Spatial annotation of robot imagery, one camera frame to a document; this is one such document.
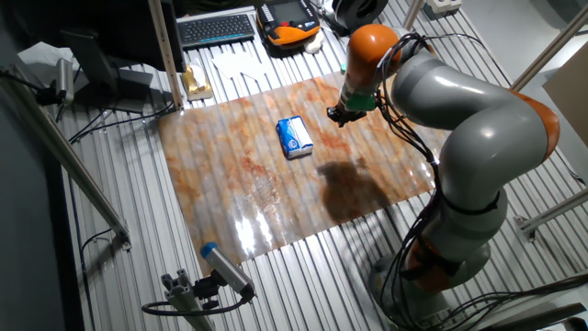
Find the screen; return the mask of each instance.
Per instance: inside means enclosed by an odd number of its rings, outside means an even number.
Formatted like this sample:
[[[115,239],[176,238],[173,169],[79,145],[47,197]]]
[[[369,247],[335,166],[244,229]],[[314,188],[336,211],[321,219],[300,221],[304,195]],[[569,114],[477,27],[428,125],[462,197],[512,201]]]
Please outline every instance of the screen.
[[[304,14],[304,10],[298,1],[276,4],[273,7],[277,20],[300,21],[306,19],[306,14]]]

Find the small box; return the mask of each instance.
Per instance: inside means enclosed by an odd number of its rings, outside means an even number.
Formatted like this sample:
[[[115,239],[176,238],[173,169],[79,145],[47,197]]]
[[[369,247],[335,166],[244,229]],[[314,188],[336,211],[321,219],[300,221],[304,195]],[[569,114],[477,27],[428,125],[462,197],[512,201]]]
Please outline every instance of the small box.
[[[429,19],[436,20],[445,17],[451,8],[450,0],[427,0],[424,4],[424,13]]]
[[[209,78],[198,59],[195,59],[191,64],[186,64],[186,72],[182,74],[182,82],[186,89],[188,101],[212,97],[212,87],[210,86]]]
[[[461,5],[463,5],[463,0],[451,0],[451,7],[449,8],[447,15],[455,15],[461,8]]]
[[[287,159],[312,153],[314,145],[300,116],[279,120],[276,131]]]

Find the glossy sheet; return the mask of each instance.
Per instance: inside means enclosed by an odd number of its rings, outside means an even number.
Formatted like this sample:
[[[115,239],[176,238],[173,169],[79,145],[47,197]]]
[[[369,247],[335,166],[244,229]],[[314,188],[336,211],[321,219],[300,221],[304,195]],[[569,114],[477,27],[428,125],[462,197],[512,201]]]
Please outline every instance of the glossy sheet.
[[[329,74],[159,120],[197,251],[215,241],[242,262],[433,188],[423,157],[378,112],[343,129],[326,117],[342,83]],[[314,149],[289,161],[275,128],[295,115]],[[446,134],[416,130],[437,154]]]

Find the gray robotic arm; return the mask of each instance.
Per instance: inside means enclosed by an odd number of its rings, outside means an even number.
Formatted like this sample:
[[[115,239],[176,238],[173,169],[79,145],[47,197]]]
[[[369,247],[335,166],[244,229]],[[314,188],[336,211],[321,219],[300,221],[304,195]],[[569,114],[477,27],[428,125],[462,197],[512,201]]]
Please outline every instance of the gray robotic arm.
[[[439,155],[440,198],[404,262],[410,279],[394,278],[395,290],[382,291],[390,287],[386,279],[391,257],[382,258],[370,275],[374,296],[386,293],[378,301],[388,314],[398,313],[394,303],[400,288],[413,300],[430,297],[483,268],[490,258],[488,241],[506,216],[503,185],[547,159],[560,132],[557,116],[546,106],[457,71],[430,48],[405,43],[398,54],[390,55],[402,42],[398,32],[377,25],[356,31],[349,41],[340,101],[327,109],[340,127],[360,119],[371,109],[357,101],[373,97],[379,82],[396,73],[393,107],[415,123],[452,131]],[[388,72],[379,72],[382,59],[392,62]]]

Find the black keyboard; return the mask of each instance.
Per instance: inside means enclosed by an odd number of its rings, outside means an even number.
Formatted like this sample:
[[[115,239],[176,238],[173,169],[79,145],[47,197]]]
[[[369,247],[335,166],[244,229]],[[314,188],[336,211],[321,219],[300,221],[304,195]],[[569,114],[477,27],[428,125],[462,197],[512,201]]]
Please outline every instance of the black keyboard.
[[[254,28],[247,15],[195,19],[178,23],[182,47],[247,40],[254,37]]]

